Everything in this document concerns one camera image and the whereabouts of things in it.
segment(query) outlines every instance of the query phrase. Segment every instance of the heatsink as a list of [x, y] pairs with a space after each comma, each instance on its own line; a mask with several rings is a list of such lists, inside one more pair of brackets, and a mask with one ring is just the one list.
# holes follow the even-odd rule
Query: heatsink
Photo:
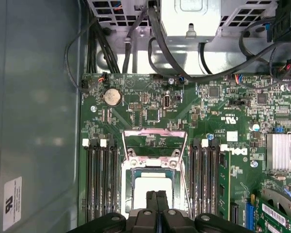
[[291, 171], [291, 134], [267, 135], [266, 168]]

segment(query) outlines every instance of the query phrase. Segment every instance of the sticker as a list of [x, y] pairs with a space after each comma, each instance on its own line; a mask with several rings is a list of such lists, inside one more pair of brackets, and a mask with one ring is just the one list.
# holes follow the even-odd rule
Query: sticker
[[280, 233], [280, 231], [275, 229], [275, 227], [273, 227], [271, 224], [268, 224], [267, 228], [271, 233]]
[[4, 184], [3, 231], [20, 221], [21, 217], [21, 177]]
[[227, 131], [226, 140], [228, 142], [238, 142], [238, 131]]
[[283, 216], [281, 216], [280, 214], [277, 214], [270, 207], [264, 204], [262, 204], [262, 210], [265, 213], [267, 213], [269, 216], [271, 216], [273, 219], [275, 219], [277, 222], [279, 222], [281, 225], [286, 227], [286, 219]]

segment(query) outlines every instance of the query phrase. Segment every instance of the screw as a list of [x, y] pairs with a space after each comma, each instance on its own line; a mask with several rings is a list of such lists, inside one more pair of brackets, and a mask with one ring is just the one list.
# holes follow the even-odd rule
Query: screw
[[169, 78], [169, 79], [168, 79], [168, 83], [169, 83], [170, 85], [174, 84], [174, 83], [175, 83], [175, 79], [174, 79], [174, 78]]
[[251, 163], [250, 163], [250, 166], [254, 167], [254, 168], [258, 167], [258, 165], [259, 165], [258, 162], [255, 161], [255, 160], [252, 160]]
[[177, 162], [176, 162], [176, 161], [170, 161], [169, 166], [170, 166], [171, 168], [176, 168], [176, 166], [177, 166]]
[[176, 212], [175, 212], [174, 210], [169, 210], [169, 211], [168, 211], [168, 214], [169, 214], [169, 215], [176, 215]]
[[132, 165], [132, 166], [136, 166], [136, 165], [137, 165], [137, 161], [136, 161], [136, 160], [132, 160], [132, 161], [130, 162], [130, 165]]
[[144, 30], [141, 30], [139, 34], [140, 34], [141, 37], [144, 37], [144, 35], [145, 35]]
[[210, 217], [208, 217], [207, 215], [203, 215], [202, 217], [200, 217], [202, 220], [204, 221], [209, 221]]
[[95, 113], [95, 112], [97, 111], [97, 107], [96, 107], [96, 106], [91, 106], [91, 111], [92, 111], [93, 113]]

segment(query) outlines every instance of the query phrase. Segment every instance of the motherboard component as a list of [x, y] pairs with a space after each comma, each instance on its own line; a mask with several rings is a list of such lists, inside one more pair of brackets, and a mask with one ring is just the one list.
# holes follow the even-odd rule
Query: motherboard component
[[231, 202], [229, 220], [235, 224], [239, 222], [239, 205]]
[[117, 149], [114, 139], [91, 139], [87, 149], [86, 219], [117, 211]]
[[116, 90], [114, 88], [110, 88], [110, 89], [106, 90], [106, 92], [103, 95], [103, 98], [104, 98], [107, 105], [109, 105], [111, 107], [115, 107], [121, 103], [122, 94], [118, 90]]
[[254, 231], [254, 214], [255, 207], [250, 203], [246, 203], [246, 228]]
[[190, 198], [193, 200], [193, 217], [201, 213], [217, 214], [217, 190], [224, 195], [224, 187], [218, 185], [220, 147], [216, 140], [211, 145], [193, 140], [190, 148]]
[[267, 169], [291, 171], [291, 133], [267, 135]]
[[291, 198], [277, 191], [263, 189], [256, 198], [255, 226], [258, 231], [291, 233]]
[[[91, 85], [101, 74], [84, 74], [82, 79]], [[256, 87], [271, 82], [260, 75], [246, 75], [244, 80]], [[104, 95], [111, 93], [115, 98], [108, 100]], [[166, 95], [170, 107], [164, 106]], [[256, 91], [223, 78], [198, 84], [177, 78], [171, 85], [160, 75], [108, 74], [107, 82], [98, 82], [90, 93], [82, 94], [80, 122], [79, 224], [101, 216], [102, 209], [128, 214], [134, 205], [145, 203], [134, 197], [144, 200], [146, 184], [155, 189], [155, 181], [162, 181], [174, 208], [192, 217], [208, 212], [233, 220], [232, 201], [238, 205], [238, 224], [255, 230], [262, 228], [251, 221], [255, 215], [247, 204], [252, 193], [270, 188], [291, 197], [291, 169], [276, 168], [277, 162], [283, 163], [277, 155], [289, 159], [290, 141], [283, 145], [279, 140], [274, 152], [267, 148], [273, 146], [270, 133], [291, 137], [291, 91], [279, 86]], [[155, 132], [140, 135], [143, 130], [157, 129], [167, 134], [183, 132], [187, 140]], [[107, 161], [103, 154], [105, 150], [110, 153], [113, 142], [114, 157]], [[100, 172], [96, 166], [88, 166], [98, 162]], [[107, 162], [114, 177], [109, 175], [106, 187], [103, 173]], [[106, 189], [107, 197], [101, 196]], [[104, 200], [109, 202], [106, 208]]]

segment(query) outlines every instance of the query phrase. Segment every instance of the green circuit board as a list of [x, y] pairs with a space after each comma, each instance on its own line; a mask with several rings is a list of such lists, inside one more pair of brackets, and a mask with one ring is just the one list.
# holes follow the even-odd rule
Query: green circuit board
[[[91, 86], [99, 78], [99, 74], [85, 74], [82, 84]], [[243, 78], [244, 84], [260, 87], [271, 81], [266, 76]], [[254, 124], [259, 125], [258, 132], [252, 130]], [[183, 162], [190, 198], [190, 179], [199, 176], [198, 170], [194, 173], [190, 169], [194, 167], [193, 143], [213, 135], [212, 142], [225, 145], [225, 150], [216, 149], [214, 154], [218, 165], [214, 167], [218, 173], [215, 213], [225, 219], [232, 220], [231, 211], [236, 206], [237, 219], [233, 221], [245, 226], [246, 203], [262, 187], [288, 189], [291, 194], [291, 173], [279, 180], [266, 171], [266, 134], [291, 131], [291, 91], [285, 86], [256, 91], [237, 85], [230, 77], [202, 84], [175, 79], [170, 84], [160, 75], [108, 74], [104, 82], [81, 98], [80, 144], [84, 139], [94, 140], [94, 144], [106, 139], [112, 150], [99, 151], [108, 158], [99, 156], [89, 161], [89, 150], [80, 147], [79, 225], [126, 208], [120, 205], [121, 164], [125, 158], [122, 132], [152, 128], [187, 133]], [[136, 154], [155, 157], [180, 149], [183, 139], [154, 136], [127, 138], [126, 142]], [[93, 160], [96, 167], [90, 166]], [[102, 177], [93, 179], [103, 172]], [[186, 211], [192, 202], [186, 199]]]

